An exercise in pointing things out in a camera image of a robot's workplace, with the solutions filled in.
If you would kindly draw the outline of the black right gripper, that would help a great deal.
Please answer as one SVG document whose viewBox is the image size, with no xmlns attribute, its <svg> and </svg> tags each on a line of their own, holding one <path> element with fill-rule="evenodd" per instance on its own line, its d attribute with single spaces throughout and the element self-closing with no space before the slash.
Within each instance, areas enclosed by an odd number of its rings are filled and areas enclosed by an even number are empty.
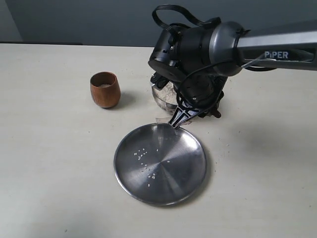
<svg viewBox="0 0 317 238">
<path fill-rule="evenodd" d="M 178 128 L 196 116 L 220 118 L 218 107 L 224 96 L 224 85 L 225 77 L 213 75 L 190 76 L 174 84 L 178 105 L 168 124 Z"/>
</svg>

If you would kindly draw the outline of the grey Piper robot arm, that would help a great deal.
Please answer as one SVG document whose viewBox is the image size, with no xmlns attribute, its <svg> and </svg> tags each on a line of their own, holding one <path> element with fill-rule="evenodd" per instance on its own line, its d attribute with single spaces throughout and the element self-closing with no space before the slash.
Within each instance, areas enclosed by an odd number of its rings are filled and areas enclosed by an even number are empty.
<svg viewBox="0 0 317 238">
<path fill-rule="evenodd" d="M 220 117 L 218 105 L 226 81 L 243 69 L 316 70 L 317 23 L 247 30 L 236 22 L 215 21 L 210 29 L 182 31 L 170 53 L 183 70 L 174 84 L 178 106 L 169 122 L 176 128 L 194 117 Z"/>
</svg>

